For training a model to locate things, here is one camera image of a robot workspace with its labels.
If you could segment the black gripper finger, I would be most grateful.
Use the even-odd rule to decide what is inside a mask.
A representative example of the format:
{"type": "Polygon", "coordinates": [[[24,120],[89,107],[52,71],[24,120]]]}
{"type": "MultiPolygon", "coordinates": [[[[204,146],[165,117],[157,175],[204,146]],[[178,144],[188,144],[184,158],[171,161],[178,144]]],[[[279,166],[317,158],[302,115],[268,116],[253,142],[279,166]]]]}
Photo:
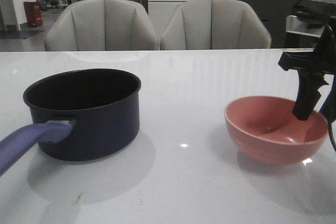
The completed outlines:
{"type": "Polygon", "coordinates": [[[298,70],[299,89],[293,114],[298,120],[306,121],[321,98],[319,88],[327,85],[324,73],[298,70]]]}
{"type": "Polygon", "coordinates": [[[321,113],[328,122],[333,123],[335,121],[335,76],[333,77],[331,91],[319,110],[319,113],[321,113]]]}

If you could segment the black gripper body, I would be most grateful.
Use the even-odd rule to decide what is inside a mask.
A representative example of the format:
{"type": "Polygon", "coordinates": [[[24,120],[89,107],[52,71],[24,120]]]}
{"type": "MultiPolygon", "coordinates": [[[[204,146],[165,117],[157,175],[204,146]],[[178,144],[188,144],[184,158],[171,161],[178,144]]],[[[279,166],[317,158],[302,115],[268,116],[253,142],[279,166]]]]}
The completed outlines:
{"type": "Polygon", "coordinates": [[[299,11],[286,18],[286,32],[294,35],[317,37],[318,33],[309,32],[309,25],[321,25],[317,45],[312,51],[286,50],[278,65],[285,71],[305,70],[325,74],[335,74],[335,16],[330,14],[299,11]]]}

